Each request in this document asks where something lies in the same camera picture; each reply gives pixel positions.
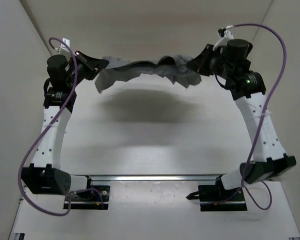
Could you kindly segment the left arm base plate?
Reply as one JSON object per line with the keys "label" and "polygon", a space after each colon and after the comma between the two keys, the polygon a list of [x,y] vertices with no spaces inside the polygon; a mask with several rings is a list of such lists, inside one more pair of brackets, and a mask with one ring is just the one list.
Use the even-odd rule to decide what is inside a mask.
{"label": "left arm base plate", "polygon": [[88,189],[85,192],[72,194],[70,197],[71,210],[99,210],[106,211],[109,208],[111,182],[107,180],[97,180],[89,177],[87,181]]}

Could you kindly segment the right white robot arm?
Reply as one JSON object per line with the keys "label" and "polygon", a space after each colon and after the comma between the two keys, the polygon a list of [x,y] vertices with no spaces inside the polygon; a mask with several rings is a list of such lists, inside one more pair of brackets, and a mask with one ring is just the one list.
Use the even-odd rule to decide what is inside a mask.
{"label": "right white robot arm", "polygon": [[293,155],[287,155],[277,136],[268,109],[270,95],[266,93],[262,76],[250,70],[251,63],[247,56],[251,49],[251,43],[242,39],[231,40],[217,48],[208,44],[187,63],[189,69],[200,75],[225,79],[223,88],[231,92],[251,141],[246,162],[217,179],[214,195],[219,200],[226,200],[233,189],[244,184],[280,176],[297,163]]}

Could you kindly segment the grey pleated skirt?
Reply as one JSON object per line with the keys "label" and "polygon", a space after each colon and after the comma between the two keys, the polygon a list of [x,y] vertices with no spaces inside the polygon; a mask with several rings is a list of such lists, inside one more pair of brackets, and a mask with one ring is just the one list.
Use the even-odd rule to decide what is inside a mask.
{"label": "grey pleated skirt", "polygon": [[187,67],[187,62],[193,60],[186,55],[165,55],[158,60],[131,61],[113,56],[104,56],[109,64],[101,70],[95,79],[95,87],[98,93],[110,88],[115,82],[128,82],[144,75],[156,75],[167,78],[172,84],[178,83],[184,88],[196,86],[202,78],[196,72]]}

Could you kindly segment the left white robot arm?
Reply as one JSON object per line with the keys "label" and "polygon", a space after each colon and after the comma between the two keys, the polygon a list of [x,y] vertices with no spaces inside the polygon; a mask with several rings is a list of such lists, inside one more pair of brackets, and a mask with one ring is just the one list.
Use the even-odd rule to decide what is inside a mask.
{"label": "left white robot arm", "polygon": [[48,58],[49,78],[44,83],[43,137],[35,144],[35,154],[21,179],[36,195],[62,195],[76,192],[89,199],[95,187],[87,176],[61,170],[61,148],[66,126],[72,115],[77,94],[73,87],[82,80],[93,80],[109,64],[108,60],[89,57],[79,51],[67,59],[57,54]]}

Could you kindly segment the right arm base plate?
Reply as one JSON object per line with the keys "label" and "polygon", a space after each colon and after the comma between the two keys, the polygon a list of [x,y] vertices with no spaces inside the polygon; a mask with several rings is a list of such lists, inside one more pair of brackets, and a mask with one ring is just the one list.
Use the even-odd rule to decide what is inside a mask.
{"label": "right arm base plate", "polygon": [[240,187],[227,190],[221,177],[215,183],[198,185],[198,191],[186,196],[187,200],[199,200],[201,212],[245,212],[248,210],[243,190]]}

